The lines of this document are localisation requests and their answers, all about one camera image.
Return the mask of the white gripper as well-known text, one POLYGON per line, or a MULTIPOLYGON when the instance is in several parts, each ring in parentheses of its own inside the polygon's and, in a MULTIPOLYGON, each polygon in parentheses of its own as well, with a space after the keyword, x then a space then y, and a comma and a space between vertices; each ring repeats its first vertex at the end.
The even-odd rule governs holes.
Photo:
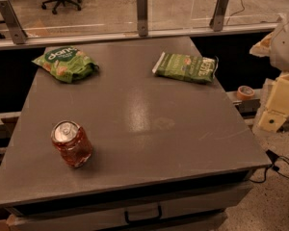
MULTIPOLYGON (((268 34, 250 49, 256 57, 269 57, 271 66, 289 72, 289 33, 268 34)), ((258 121, 260 129, 276 132, 289 116, 289 73, 282 73, 273 86, 258 121)))

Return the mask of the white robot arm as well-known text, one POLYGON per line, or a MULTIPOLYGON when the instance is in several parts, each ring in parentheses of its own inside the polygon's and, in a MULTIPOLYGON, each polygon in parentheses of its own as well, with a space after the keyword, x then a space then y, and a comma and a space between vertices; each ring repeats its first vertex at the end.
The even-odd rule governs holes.
POLYGON ((289 12, 269 35, 250 49, 250 53, 269 57, 271 66, 280 70, 258 121, 262 130, 276 132, 289 117, 289 12))

